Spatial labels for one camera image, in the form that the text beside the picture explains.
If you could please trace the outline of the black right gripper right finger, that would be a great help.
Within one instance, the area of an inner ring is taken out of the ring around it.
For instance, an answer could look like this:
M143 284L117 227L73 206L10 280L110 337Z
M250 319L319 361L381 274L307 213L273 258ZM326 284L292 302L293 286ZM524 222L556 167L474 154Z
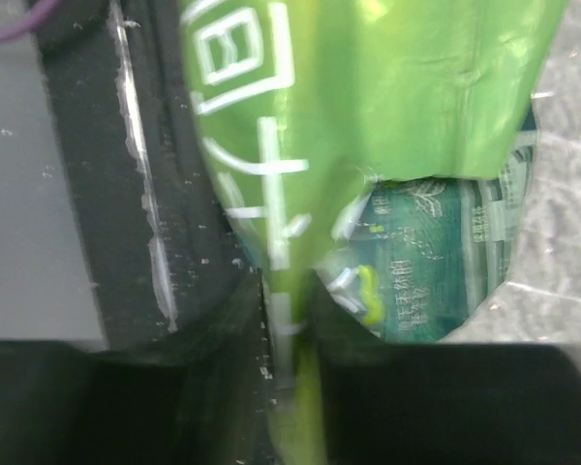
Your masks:
M335 464L581 464L581 373L537 344L388 344L304 281Z

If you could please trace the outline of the green litter bag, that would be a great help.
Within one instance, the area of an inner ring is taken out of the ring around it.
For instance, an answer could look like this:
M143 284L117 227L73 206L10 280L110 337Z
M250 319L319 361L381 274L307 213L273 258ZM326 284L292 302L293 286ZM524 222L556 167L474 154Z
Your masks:
M220 202L261 270L284 464L325 462L306 337L436 343L505 280L531 109L563 1L183 1L182 61Z

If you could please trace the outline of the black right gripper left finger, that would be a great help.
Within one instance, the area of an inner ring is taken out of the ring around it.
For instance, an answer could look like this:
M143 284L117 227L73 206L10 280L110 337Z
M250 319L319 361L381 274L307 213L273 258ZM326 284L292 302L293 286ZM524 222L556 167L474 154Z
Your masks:
M90 353L0 341L0 464L255 464L260 277L160 340Z

